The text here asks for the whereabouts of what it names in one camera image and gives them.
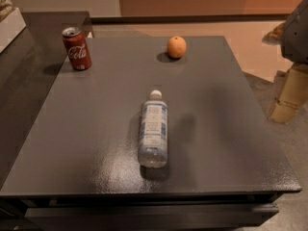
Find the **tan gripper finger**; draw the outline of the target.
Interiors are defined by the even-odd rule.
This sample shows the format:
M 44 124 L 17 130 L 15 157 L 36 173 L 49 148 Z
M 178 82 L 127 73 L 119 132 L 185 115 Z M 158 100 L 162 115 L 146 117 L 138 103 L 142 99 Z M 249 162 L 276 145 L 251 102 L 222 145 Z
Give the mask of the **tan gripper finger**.
M 294 63 L 283 76 L 269 118 L 274 122 L 286 124 L 307 101 L 308 64 Z

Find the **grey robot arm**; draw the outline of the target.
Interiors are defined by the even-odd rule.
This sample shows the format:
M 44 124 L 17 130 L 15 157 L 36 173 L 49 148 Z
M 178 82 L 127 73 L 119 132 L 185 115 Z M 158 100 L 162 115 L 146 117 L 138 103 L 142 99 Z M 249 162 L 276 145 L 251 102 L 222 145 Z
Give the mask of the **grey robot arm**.
M 279 43 L 282 56 L 293 62 L 269 116 L 275 122 L 288 123 L 308 101 L 308 0 L 302 0 L 267 37 Z

